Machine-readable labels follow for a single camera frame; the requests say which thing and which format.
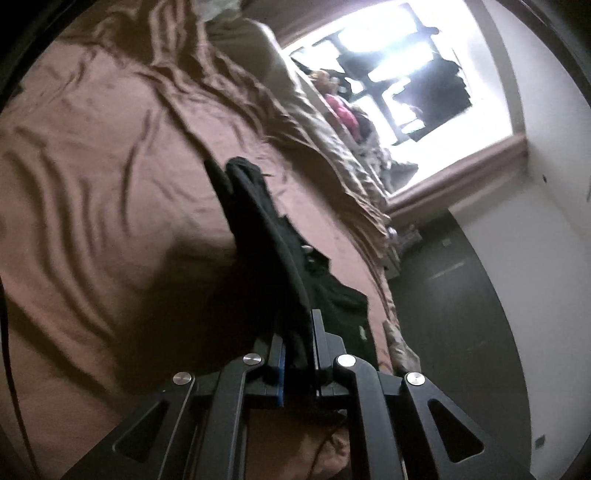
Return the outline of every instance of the mattress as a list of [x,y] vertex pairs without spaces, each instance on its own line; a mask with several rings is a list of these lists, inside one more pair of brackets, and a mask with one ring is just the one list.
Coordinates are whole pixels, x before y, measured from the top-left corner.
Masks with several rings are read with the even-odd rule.
[[[269,90],[207,40],[189,0],[99,1],[0,115],[0,275],[20,405],[59,478],[177,371],[254,340],[256,285],[203,159],[258,165],[280,213],[369,301],[380,369],[397,326],[384,225]],[[4,379],[0,423],[25,458]],[[247,477],[330,478],[348,436],[289,411],[251,417]]]

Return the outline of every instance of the gray floor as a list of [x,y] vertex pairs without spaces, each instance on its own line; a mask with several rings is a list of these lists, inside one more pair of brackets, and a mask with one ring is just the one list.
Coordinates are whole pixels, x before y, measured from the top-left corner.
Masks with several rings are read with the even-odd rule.
[[529,467],[525,379],[494,287],[451,214],[420,231],[390,282],[402,334],[423,373]]

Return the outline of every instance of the window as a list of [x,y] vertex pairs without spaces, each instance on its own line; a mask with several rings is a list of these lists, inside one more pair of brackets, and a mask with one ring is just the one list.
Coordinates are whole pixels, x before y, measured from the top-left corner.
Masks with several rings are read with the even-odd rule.
[[431,39],[439,30],[423,25],[408,3],[385,2],[350,18],[291,56],[313,70],[345,74],[352,87],[350,102],[369,115],[383,144],[398,145],[424,124],[392,96],[403,90],[409,74],[439,54]]

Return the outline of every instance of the triangular cutout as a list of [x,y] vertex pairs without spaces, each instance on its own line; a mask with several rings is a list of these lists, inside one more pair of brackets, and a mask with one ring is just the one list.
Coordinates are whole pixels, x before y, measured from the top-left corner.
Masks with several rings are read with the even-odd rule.
[[161,401],[154,405],[148,413],[136,423],[115,445],[115,451],[136,462],[145,462],[156,436],[160,431],[168,402]]
[[430,400],[429,410],[437,425],[449,459],[458,463],[484,450],[482,442],[437,400]]

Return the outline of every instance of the black cable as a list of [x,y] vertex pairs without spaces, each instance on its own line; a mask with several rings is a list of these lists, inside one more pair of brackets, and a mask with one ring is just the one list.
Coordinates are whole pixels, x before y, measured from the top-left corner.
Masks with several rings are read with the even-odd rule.
[[6,304],[6,297],[4,293],[4,285],[0,278],[0,349],[2,350],[2,362],[4,363],[4,373],[6,374],[6,382],[10,392],[10,399],[12,400],[12,408],[17,418],[18,428],[21,431],[22,441],[25,444],[27,455],[31,461],[35,477],[41,478],[39,467],[35,459],[35,454],[27,435],[25,422],[22,419],[21,406],[18,403],[17,388],[14,384],[14,377],[12,376],[12,366],[10,364],[10,352],[8,351],[8,306]]
[[312,465],[310,466],[310,470],[308,471],[308,475],[306,475],[306,480],[310,480],[312,478],[312,474],[314,473],[314,467],[316,466],[316,463],[318,462],[318,458],[320,458],[320,452],[322,452],[322,449],[326,445],[326,442],[328,442],[332,438],[332,436],[338,431],[338,429],[341,428],[346,422],[347,422],[347,418],[344,418],[343,420],[341,420],[337,424],[336,427],[334,427],[331,431],[328,432],[328,434],[326,435],[324,440],[322,440],[322,443],[320,444],[320,446],[316,450],[316,454],[314,455],[314,459],[312,460]]

